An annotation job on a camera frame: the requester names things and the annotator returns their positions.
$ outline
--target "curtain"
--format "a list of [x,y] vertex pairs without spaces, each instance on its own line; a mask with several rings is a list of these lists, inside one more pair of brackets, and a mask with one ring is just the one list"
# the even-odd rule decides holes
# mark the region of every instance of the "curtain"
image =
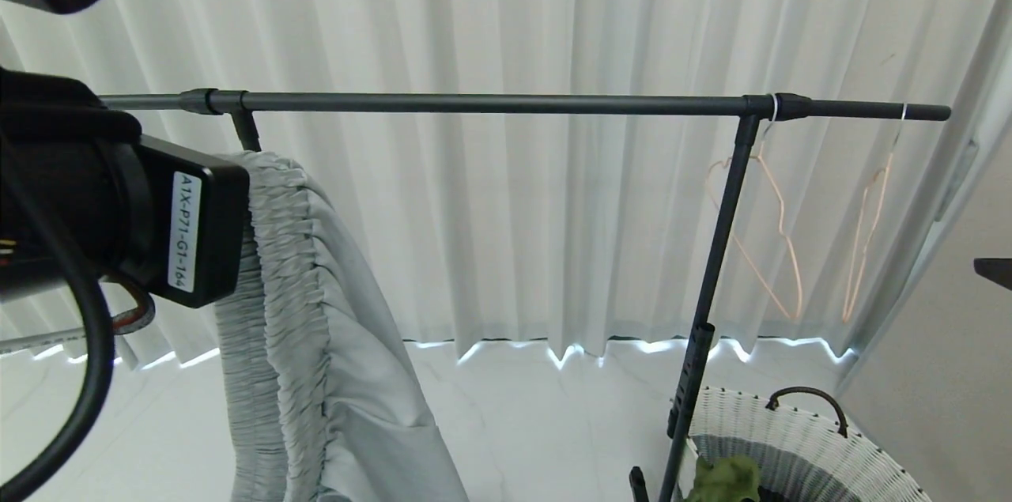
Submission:
[[[103,0],[75,16],[4,2],[0,60],[99,94],[787,91],[950,104],[994,1]],[[225,117],[138,117],[189,148],[239,149]],[[546,338],[562,356],[689,328],[716,215],[704,180],[730,156],[733,119],[256,117],[264,149],[300,161],[331,196],[405,338],[453,339],[461,354],[481,339]],[[753,162],[736,235],[790,318],[732,245],[712,315],[721,335],[745,349],[759,336],[820,337],[842,353],[866,316],[868,279],[909,272],[884,263],[915,192],[946,187],[922,182],[943,128],[810,117],[764,129],[768,171]],[[710,176],[718,199],[725,175]],[[857,254],[867,245],[856,291],[855,236]],[[215,346],[206,312],[159,306],[155,327],[120,345],[132,362]],[[0,329],[66,328],[75,315],[66,292],[37,296],[4,306]]]

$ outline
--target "laundry basket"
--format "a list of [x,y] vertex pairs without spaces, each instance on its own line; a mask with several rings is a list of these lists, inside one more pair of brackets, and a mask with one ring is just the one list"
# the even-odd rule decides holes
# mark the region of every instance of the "laundry basket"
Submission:
[[[780,397],[824,398],[838,421],[791,407]],[[820,390],[786,388],[764,399],[724,389],[699,393],[675,500],[692,490],[696,457],[744,454],[759,465],[761,502],[930,502],[913,478],[860,433],[849,432],[839,404]]]

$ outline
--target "beige wall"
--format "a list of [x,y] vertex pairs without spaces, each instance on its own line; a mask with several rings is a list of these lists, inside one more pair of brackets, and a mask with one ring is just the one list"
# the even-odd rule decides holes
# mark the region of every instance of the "beige wall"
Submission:
[[841,395],[934,502],[1012,493],[1012,292],[974,272],[1012,256],[1012,132],[911,297]]

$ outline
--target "black rack foot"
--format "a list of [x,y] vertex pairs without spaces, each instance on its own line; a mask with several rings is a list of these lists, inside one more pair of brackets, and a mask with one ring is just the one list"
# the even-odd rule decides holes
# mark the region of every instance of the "black rack foot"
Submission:
[[647,481],[643,478],[643,470],[632,467],[629,471],[629,488],[632,489],[632,502],[650,502],[647,495]]

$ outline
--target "wire hanger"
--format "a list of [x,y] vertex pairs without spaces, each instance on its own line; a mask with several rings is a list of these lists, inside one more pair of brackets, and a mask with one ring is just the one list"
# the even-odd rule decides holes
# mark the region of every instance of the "wire hanger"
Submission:
[[[854,231],[854,246],[850,250],[850,270],[847,272],[847,286],[843,295],[842,321],[844,324],[850,321],[850,318],[854,315],[854,309],[857,307],[857,296],[861,288],[861,280],[864,278],[864,265],[868,261],[868,247],[871,246],[871,239],[875,235],[875,229],[878,228],[878,218],[881,218],[882,202],[886,200],[886,188],[889,186],[890,170],[893,169],[893,155],[896,154],[896,146],[900,143],[900,134],[903,132],[904,120],[907,120],[907,103],[903,104],[903,113],[901,113],[900,122],[897,124],[896,136],[893,138],[893,146],[890,148],[889,156],[886,157],[886,167],[879,168],[875,170],[874,174],[871,174],[871,179],[864,186],[864,193],[861,195],[861,210],[857,214],[857,229]],[[857,246],[859,245],[858,242],[861,236],[861,225],[864,222],[864,210],[868,202],[868,192],[874,186],[875,181],[878,180],[879,175],[882,177],[882,186],[881,191],[878,192],[878,206],[875,207],[875,217],[871,222],[871,228],[868,230],[867,239],[864,239],[864,247],[861,247],[861,263],[858,265],[857,277],[855,278],[854,265],[857,261]]]
[[[769,131],[773,128],[773,123],[776,122],[777,109],[779,108],[779,102],[780,102],[779,99],[777,99],[776,95],[771,94],[770,96],[773,98],[773,116],[770,116],[769,124],[766,124],[766,129],[763,130],[762,132],[762,136],[759,142],[758,152],[754,155],[749,156],[749,159],[755,160],[756,162],[759,163],[759,167],[762,168],[763,173],[766,174],[766,178],[769,179],[770,185],[773,187],[773,193],[776,194],[776,199],[780,205],[779,219],[777,222],[777,233],[779,234],[780,238],[784,240],[784,243],[786,243],[787,245],[787,253],[790,256],[790,263],[791,266],[794,268],[794,284],[797,290],[797,301],[794,305],[793,313],[788,312],[787,308],[784,307],[783,303],[780,302],[776,294],[773,292],[773,286],[770,286],[769,282],[766,280],[766,277],[762,275],[762,272],[759,272],[759,267],[756,266],[755,261],[752,261],[752,257],[749,255],[749,252],[745,250],[745,246],[742,245],[741,239],[738,238],[738,235],[734,232],[734,230],[731,231],[731,240],[733,240],[735,245],[738,247],[738,250],[742,252],[742,257],[745,258],[745,262],[748,263],[749,268],[752,268],[752,272],[755,272],[756,277],[759,278],[759,282],[762,283],[763,288],[766,289],[766,294],[769,295],[770,300],[773,301],[773,304],[776,305],[776,308],[779,309],[780,312],[783,313],[783,316],[787,317],[787,319],[798,320],[799,318],[802,318],[802,307],[805,303],[805,288],[802,284],[802,270],[797,264],[797,254],[794,252],[794,242],[793,240],[790,239],[790,236],[787,234],[787,232],[784,232],[783,229],[784,215],[786,214],[786,212],[784,210],[783,194],[780,193],[780,185],[777,184],[776,179],[773,178],[773,174],[770,172],[769,167],[766,165],[766,160],[763,158],[763,149],[766,146],[766,137],[769,135]],[[723,161],[718,161],[712,163],[709,167],[709,170],[706,171],[704,185],[706,188],[706,193],[709,195],[710,201],[713,202],[713,207],[720,207],[720,203],[716,201],[716,195],[713,193],[713,189],[710,187],[709,177],[710,175],[712,175],[715,167],[720,166],[723,167],[724,170],[727,170],[730,164],[731,164],[731,158],[727,157],[727,159],[724,159]]]

